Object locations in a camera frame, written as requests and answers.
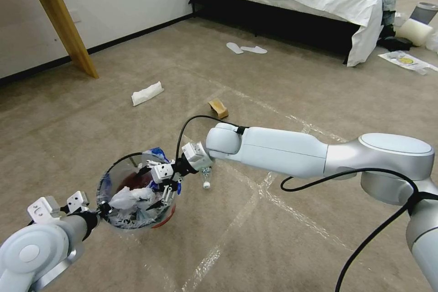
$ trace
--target black bed frame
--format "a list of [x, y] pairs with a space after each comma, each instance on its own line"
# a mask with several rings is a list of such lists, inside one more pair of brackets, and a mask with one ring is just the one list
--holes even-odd
[[[255, 36], [266, 33], [325, 49], [344, 56], [344, 63], [351, 49], [351, 37], [359, 28], [349, 22], [248, 0], [190, 0], [190, 3], [194, 16], [238, 24], [250, 28]], [[202, 5], [202, 9], [196, 11], [196, 4]]]

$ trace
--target white wall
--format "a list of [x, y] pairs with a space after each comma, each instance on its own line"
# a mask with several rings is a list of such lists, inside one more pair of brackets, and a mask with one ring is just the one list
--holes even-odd
[[[191, 12], [188, 0], [64, 0], [87, 48]], [[38, 0], [0, 0], [0, 78], [66, 56]]]

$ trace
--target beige carpet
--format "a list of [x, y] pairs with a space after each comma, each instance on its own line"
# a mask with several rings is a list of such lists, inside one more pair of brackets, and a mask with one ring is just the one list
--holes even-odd
[[[409, 14], [417, 1], [436, 0], [398, 6]], [[227, 42], [268, 53], [235, 55]], [[317, 49], [195, 18], [94, 54], [98, 80], [67, 64], [1, 87], [0, 240], [27, 224], [40, 196], [63, 203], [80, 189], [94, 200], [102, 173], [125, 154], [160, 146], [173, 158], [182, 123], [210, 113], [217, 96], [242, 125], [329, 143], [391, 132], [437, 146], [438, 73], [416, 75], [378, 58], [383, 52], [347, 68]], [[438, 65], [424, 48], [411, 53]], [[131, 93], [158, 80], [165, 91], [132, 107]], [[191, 123], [185, 141], [212, 125]], [[211, 190], [187, 177], [165, 226], [129, 235], [102, 223], [47, 291], [332, 291], [352, 250], [396, 207], [369, 197], [358, 178], [299, 193], [282, 192], [282, 178], [217, 161]], [[343, 291], [430, 290], [407, 248], [407, 222], [364, 250]]]

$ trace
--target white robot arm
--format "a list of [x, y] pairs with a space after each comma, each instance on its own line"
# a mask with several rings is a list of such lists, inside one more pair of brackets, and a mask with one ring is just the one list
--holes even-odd
[[[369, 133], [344, 144], [327, 145], [300, 132], [218, 123], [210, 130], [205, 149], [201, 143], [189, 143], [182, 149], [196, 170], [204, 166], [200, 159], [205, 161], [201, 156], [205, 153], [300, 178], [373, 167], [401, 173], [411, 178], [420, 192], [438, 195], [430, 178], [434, 149], [406, 136]], [[407, 181], [384, 172], [363, 172], [360, 183], [370, 196], [393, 205], [404, 205], [413, 192]], [[438, 201], [424, 199], [415, 205], [406, 238], [425, 277], [438, 292]]]
[[[344, 144], [327, 145], [304, 133], [219, 123], [210, 130], [204, 144], [188, 143], [182, 150], [183, 155], [175, 162], [152, 168], [156, 183], [169, 181], [169, 176], [170, 180], [181, 181], [218, 158], [302, 178], [327, 177], [366, 167], [393, 170], [411, 178], [420, 191], [438, 195], [430, 179], [434, 150], [410, 137], [373, 133]], [[384, 172], [362, 173], [361, 186], [369, 195], [394, 205], [404, 205], [413, 192], [407, 181]], [[82, 240], [100, 218], [99, 212], [88, 210], [84, 197], [77, 192], [69, 198], [72, 208], [67, 217], [58, 215], [59, 206], [50, 197], [28, 208], [37, 224], [19, 230], [0, 248], [0, 292], [39, 291], [80, 257]], [[438, 292], [438, 201], [421, 200], [410, 214], [408, 246]]]

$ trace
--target white slipper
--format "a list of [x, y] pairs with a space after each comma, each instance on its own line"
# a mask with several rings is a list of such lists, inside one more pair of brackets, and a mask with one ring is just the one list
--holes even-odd
[[249, 52], [255, 52], [255, 53], [267, 53], [268, 51], [266, 49], [263, 49], [259, 46], [255, 46], [255, 47], [240, 47], [242, 50], [244, 51], [249, 51]]
[[243, 53], [243, 51], [239, 48], [239, 46], [236, 45], [234, 42], [228, 42], [227, 47], [228, 47], [228, 49], [231, 49], [236, 54]]

